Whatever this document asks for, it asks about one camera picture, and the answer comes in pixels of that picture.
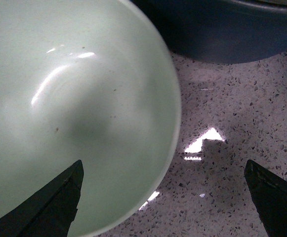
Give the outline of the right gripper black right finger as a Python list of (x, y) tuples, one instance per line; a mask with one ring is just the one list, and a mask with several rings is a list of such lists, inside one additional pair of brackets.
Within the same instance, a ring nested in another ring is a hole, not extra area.
[(287, 237), (287, 181), (250, 159), (244, 175), (267, 235)]

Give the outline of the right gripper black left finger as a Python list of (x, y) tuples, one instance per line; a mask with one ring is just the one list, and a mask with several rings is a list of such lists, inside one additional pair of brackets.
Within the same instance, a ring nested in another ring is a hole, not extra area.
[(83, 164), (77, 160), (0, 218), (0, 237), (66, 237), (81, 197)]

